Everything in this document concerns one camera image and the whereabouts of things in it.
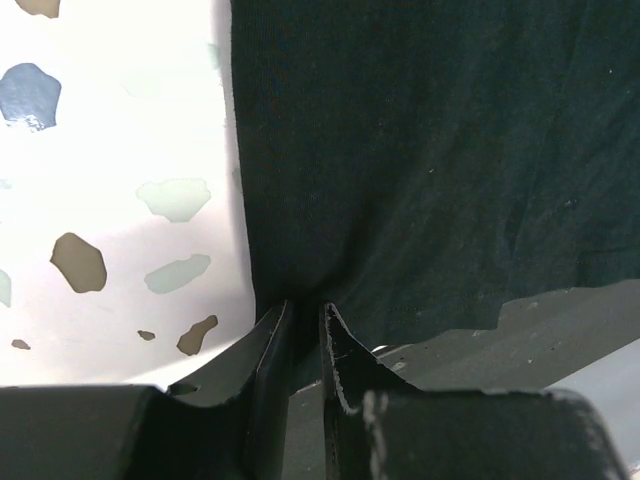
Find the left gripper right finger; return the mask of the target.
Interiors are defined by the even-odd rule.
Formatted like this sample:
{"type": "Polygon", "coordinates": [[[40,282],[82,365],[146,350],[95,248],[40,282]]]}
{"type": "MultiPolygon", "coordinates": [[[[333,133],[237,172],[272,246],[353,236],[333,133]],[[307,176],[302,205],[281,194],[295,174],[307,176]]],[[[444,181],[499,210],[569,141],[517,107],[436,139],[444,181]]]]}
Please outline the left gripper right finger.
{"type": "Polygon", "coordinates": [[[625,479],[602,417],[568,390],[423,391],[333,304],[319,315],[329,479],[625,479]]]}

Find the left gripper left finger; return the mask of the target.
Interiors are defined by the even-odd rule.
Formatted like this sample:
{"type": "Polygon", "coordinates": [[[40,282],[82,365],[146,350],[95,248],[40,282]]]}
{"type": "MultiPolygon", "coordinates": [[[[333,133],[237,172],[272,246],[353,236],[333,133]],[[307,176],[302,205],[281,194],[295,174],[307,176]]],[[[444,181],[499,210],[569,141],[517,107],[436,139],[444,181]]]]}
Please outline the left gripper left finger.
{"type": "Polygon", "coordinates": [[[6,387],[5,479],[278,479],[294,310],[271,308],[187,377],[150,385],[6,387]]]}

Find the black t shirt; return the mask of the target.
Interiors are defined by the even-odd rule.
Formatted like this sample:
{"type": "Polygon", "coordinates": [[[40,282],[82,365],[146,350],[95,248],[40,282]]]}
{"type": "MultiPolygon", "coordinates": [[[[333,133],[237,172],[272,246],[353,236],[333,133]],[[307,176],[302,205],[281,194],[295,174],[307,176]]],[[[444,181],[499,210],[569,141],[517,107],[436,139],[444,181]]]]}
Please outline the black t shirt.
{"type": "Polygon", "coordinates": [[[635,1],[234,1],[256,309],[366,346],[496,327],[502,305],[639,275],[635,1]]]}

